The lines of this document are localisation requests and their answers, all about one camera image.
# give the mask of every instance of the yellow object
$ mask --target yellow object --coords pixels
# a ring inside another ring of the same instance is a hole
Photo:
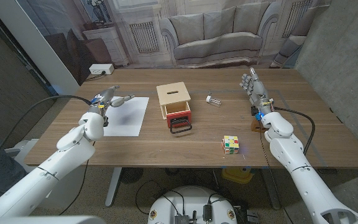
[[[250,167],[233,167],[233,168],[225,168],[222,169],[222,177],[226,180],[231,180],[233,182],[239,184],[248,183],[252,177],[254,176],[254,172]]]

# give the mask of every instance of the small bottle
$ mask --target small bottle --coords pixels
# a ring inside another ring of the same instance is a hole
[[[209,95],[206,97],[206,102],[217,107],[220,107],[222,104],[220,99],[212,98]]]

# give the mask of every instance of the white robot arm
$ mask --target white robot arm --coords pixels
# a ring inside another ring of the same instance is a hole
[[[121,106],[134,97],[111,101],[117,88],[119,86],[113,86],[97,94],[78,122],[79,126],[57,142],[57,151],[0,197],[0,217],[30,215],[59,180],[93,155],[95,148],[91,141],[103,137],[103,126],[108,124],[105,116],[108,106]]]
[[[250,97],[255,114],[265,128],[265,138],[270,152],[286,168],[308,207],[314,223],[340,224],[358,222],[358,213],[342,204],[312,168],[303,154],[301,141],[293,134],[293,126],[280,113],[273,110],[273,100],[268,100],[255,70],[242,77],[243,87]]]

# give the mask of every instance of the table top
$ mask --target table top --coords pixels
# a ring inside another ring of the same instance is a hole
[[[96,152],[89,165],[116,167],[234,167],[267,166],[260,133],[252,132],[249,97],[240,88],[244,69],[167,69],[115,70],[112,75],[84,83],[77,96],[92,99],[99,91],[119,85],[117,96],[135,94],[149,97],[139,137],[103,137],[95,144]],[[315,168],[358,169],[358,140],[330,112],[329,107],[296,70],[256,69],[275,100],[275,106],[296,110],[312,117],[316,132],[307,158]],[[191,96],[193,129],[171,134],[161,116],[157,85],[185,82]],[[220,98],[220,108],[205,101],[208,93]],[[88,109],[80,100],[70,100],[25,162],[37,165],[56,151],[56,143]],[[305,145],[311,131],[310,122],[301,116],[280,112],[294,126],[295,135]],[[225,155],[221,147],[225,135],[238,136],[239,153]],[[282,165],[270,153],[262,137],[272,168]]]

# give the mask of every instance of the electrical outlet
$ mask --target electrical outlet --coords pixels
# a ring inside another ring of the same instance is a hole
[[[114,71],[114,66],[112,64],[93,64],[89,70],[92,75],[100,75],[103,71],[105,71],[107,75],[110,75],[112,71]]]

